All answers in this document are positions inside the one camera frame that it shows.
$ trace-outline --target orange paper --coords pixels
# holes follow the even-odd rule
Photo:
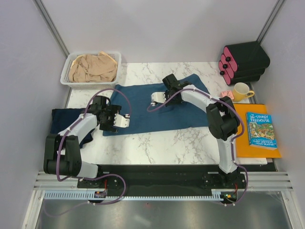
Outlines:
[[[234,104],[237,113],[244,123],[244,134],[236,139],[236,155],[237,157],[265,157],[265,158],[281,158],[278,149],[269,150],[249,145],[248,127],[246,121],[247,112],[255,112],[260,114],[267,114],[267,109],[264,104]],[[237,134],[241,133],[242,125],[239,125]]]

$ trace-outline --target beige cloth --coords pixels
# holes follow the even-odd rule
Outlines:
[[[108,54],[80,55],[73,62],[69,72],[70,82],[112,82],[115,80],[118,63]]]

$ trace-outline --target metal frame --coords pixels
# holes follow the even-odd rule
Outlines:
[[[286,172],[249,172],[249,185],[247,192],[268,192],[278,191],[282,193],[284,204],[293,229],[305,229],[302,214],[298,206],[297,199],[295,197],[292,184],[289,176]],[[58,190],[63,193],[74,194],[73,199],[77,199],[76,193],[83,193],[84,191],[93,191],[95,189],[77,188],[78,180],[75,178],[69,178],[63,182],[58,182],[55,175],[45,174],[39,172],[35,182],[34,190],[31,196],[30,204],[27,210],[22,229],[35,228],[39,212],[42,207],[42,201],[45,197],[45,193],[52,192],[50,190]],[[220,192],[232,191],[231,189],[213,189],[213,194],[217,197]],[[209,200],[207,197],[126,197],[124,200],[196,200],[205,201]]]
[[[63,54],[67,57],[69,55],[69,51],[60,36],[55,24],[53,23],[50,15],[48,14],[42,0],[33,0],[35,5],[37,6],[38,10],[40,11],[44,21],[46,22],[48,28],[50,29],[55,41],[57,42],[58,46],[60,47]],[[272,23],[274,22],[276,16],[278,15],[280,9],[284,5],[285,0],[278,0],[275,4],[274,8],[272,9],[266,23],[264,24],[257,41],[262,43],[263,39],[265,38],[267,32],[269,31]],[[71,89],[69,90],[67,99],[65,101],[65,108],[68,105],[69,98],[71,95]],[[251,103],[257,103],[257,99],[255,96],[250,98]],[[39,172],[36,183],[33,189],[33,193],[30,199],[30,203],[28,206],[28,210],[24,219],[24,223],[22,225],[23,229],[33,229],[35,228],[38,218],[39,212],[42,207],[42,201],[45,196],[46,191],[50,190],[62,190],[66,192],[80,192],[86,191],[87,189],[79,189],[77,188],[77,179],[67,179],[63,182],[58,182],[55,175],[48,175],[44,172]],[[279,191],[282,193],[285,207],[291,222],[293,229],[305,229],[302,214],[300,208],[298,206],[298,202],[293,191],[292,185],[290,183],[288,174],[286,172],[249,172],[249,192],[251,191]],[[125,198],[130,200],[141,199],[139,197],[132,197],[132,198]]]
[[[263,26],[260,34],[257,37],[257,41],[261,44],[266,36],[266,34],[268,33],[272,23],[274,22],[274,20],[276,19],[278,13],[280,12],[282,6],[284,5],[286,0],[278,0],[275,4],[275,6],[273,7],[267,21],[265,22],[265,25]]]

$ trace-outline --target dark blue fabric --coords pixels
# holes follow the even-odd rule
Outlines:
[[[190,75],[181,81],[189,81],[198,89],[209,93],[196,74]],[[130,124],[127,128],[119,128],[117,133],[103,131],[103,136],[130,135],[208,126],[206,113],[190,103],[163,107],[152,113],[147,112],[146,109],[151,102],[151,94],[166,91],[163,83],[127,87],[116,85],[115,88],[123,92],[130,100],[132,105]],[[124,97],[119,93],[112,94],[111,104],[121,105],[121,114],[129,114],[129,107]]]
[[[51,134],[58,134],[60,131],[68,128],[81,114],[85,108],[81,109],[54,109],[52,110]],[[90,131],[80,143],[80,148],[85,143],[93,140]]]

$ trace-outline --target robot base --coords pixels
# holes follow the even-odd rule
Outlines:
[[[221,169],[217,173],[204,173],[203,183],[206,189],[235,189],[237,184],[238,189],[246,187],[246,179],[244,174],[241,174],[239,168],[232,173],[226,174]]]

